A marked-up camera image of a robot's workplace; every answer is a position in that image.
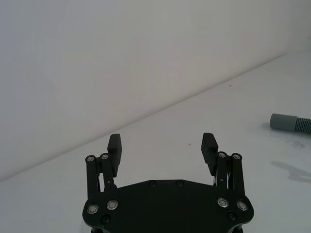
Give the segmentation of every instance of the black screw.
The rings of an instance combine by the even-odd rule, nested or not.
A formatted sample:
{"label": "black screw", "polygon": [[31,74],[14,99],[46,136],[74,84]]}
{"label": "black screw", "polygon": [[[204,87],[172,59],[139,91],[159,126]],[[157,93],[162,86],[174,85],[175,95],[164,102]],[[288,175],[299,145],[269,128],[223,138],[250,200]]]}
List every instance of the black screw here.
{"label": "black screw", "polygon": [[156,187],[156,182],[155,181],[150,181],[149,182],[150,187]]}
{"label": "black screw", "polygon": [[184,186],[184,183],[182,181],[176,181],[176,185],[181,187],[181,186]]}
{"label": "black screw", "polygon": [[104,215],[102,218],[102,223],[107,224],[110,222],[110,216],[109,215]]}
{"label": "black screw", "polygon": [[235,215],[234,213],[232,213],[232,212],[229,212],[227,216],[228,216],[228,218],[229,218],[231,221],[237,220],[236,215]]}

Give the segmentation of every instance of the white floor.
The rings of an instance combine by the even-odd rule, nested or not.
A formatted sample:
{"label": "white floor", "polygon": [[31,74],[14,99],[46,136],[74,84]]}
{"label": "white floor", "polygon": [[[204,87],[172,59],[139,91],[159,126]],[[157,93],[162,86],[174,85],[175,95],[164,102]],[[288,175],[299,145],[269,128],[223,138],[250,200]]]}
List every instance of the white floor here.
{"label": "white floor", "polygon": [[[311,117],[311,53],[287,55],[118,131],[117,186],[149,179],[212,184],[204,132],[243,156],[255,217],[245,233],[310,233],[311,136],[273,131],[271,113]],[[0,183],[0,232],[88,233],[82,220],[87,155],[109,136]]]}

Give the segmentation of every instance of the white table surface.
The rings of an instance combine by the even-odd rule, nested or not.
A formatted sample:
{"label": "white table surface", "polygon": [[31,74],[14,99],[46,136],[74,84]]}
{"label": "white table surface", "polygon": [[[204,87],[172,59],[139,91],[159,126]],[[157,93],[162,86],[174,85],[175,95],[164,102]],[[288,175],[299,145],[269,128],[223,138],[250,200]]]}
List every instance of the white table surface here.
{"label": "white table surface", "polygon": [[[149,179],[212,184],[200,151],[203,133],[211,132],[220,150],[243,156],[245,191],[255,209],[244,232],[310,233],[311,136],[271,130],[271,113],[311,117],[310,52],[278,58],[119,130],[116,185]],[[108,139],[1,182],[0,232],[89,233],[82,220],[84,159],[106,152]]]}

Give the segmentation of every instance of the screw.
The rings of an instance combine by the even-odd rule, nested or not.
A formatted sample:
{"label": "screw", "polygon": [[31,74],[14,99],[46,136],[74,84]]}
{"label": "screw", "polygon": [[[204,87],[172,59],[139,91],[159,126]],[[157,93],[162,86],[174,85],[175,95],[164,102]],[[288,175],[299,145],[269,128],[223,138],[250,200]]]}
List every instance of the screw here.
{"label": "screw", "polygon": [[104,215],[102,218],[102,223],[107,224],[110,222],[110,216],[109,215]]}
{"label": "screw", "polygon": [[238,154],[234,154],[234,155],[233,155],[233,158],[235,158],[235,159],[241,159],[241,156],[239,156]]}
{"label": "screw", "polygon": [[218,203],[221,207],[223,207],[223,208],[226,208],[226,207],[228,207],[228,205],[229,205],[228,201],[227,201],[226,199],[224,199],[224,198],[219,198],[219,199],[217,200],[217,203]]}
{"label": "screw", "polygon": [[149,186],[151,186],[151,187],[156,187],[156,182],[155,182],[155,181],[150,181],[150,182],[149,182]]}
{"label": "screw", "polygon": [[181,186],[184,186],[184,183],[182,181],[176,181],[176,185],[181,187]]}
{"label": "screw", "polygon": [[239,201],[237,205],[240,210],[243,210],[243,211],[247,210],[247,205],[244,202]]}
{"label": "screw", "polygon": [[107,209],[108,210],[115,210],[118,206],[118,202],[116,200],[110,200],[108,203],[107,203]]}
{"label": "screw", "polygon": [[87,212],[91,215],[96,213],[97,211],[98,211],[98,205],[90,205],[87,209]]}
{"label": "screw", "polygon": [[221,158],[225,158],[225,154],[224,154],[224,153],[219,153],[218,155],[219,155],[219,157],[221,157]]}
{"label": "screw", "polygon": [[102,155],[102,159],[107,159],[107,158],[109,158],[109,155],[107,155],[107,154]]}
{"label": "screw", "polygon": [[232,213],[232,212],[229,212],[227,216],[228,216],[228,218],[229,218],[231,221],[237,220],[237,217],[236,217],[235,214]]}
{"label": "screw", "polygon": [[86,159],[88,162],[92,162],[94,160],[94,157],[93,156],[90,156]]}

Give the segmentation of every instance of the gray hose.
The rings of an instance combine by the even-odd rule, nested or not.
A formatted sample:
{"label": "gray hose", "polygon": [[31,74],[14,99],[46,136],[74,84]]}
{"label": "gray hose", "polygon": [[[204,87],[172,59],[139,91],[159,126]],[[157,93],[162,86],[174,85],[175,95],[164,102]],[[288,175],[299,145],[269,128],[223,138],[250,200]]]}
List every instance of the gray hose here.
{"label": "gray hose", "polygon": [[270,127],[291,132],[311,133],[311,119],[273,113]]}

